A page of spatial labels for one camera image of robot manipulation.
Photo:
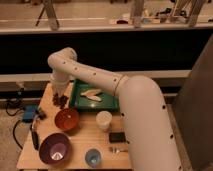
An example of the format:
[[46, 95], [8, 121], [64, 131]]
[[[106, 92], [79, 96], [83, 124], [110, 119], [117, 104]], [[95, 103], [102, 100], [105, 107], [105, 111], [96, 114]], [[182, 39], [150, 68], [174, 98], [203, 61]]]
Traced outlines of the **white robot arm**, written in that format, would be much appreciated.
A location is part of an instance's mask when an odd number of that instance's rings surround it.
[[155, 81], [81, 64], [70, 47], [52, 53], [48, 65], [53, 92], [59, 96], [74, 77], [119, 99], [134, 171], [183, 171], [163, 93]]

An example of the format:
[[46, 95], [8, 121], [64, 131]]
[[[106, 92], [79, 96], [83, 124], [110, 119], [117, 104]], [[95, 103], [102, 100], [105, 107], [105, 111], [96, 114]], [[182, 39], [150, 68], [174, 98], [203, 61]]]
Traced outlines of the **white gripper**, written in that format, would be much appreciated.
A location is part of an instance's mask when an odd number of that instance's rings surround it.
[[69, 85], [68, 81], [65, 82], [57, 81], [53, 75], [50, 76], [50, 83], [52, 84], [53, 94], [58, 95], [59, 97], [64, 95]]

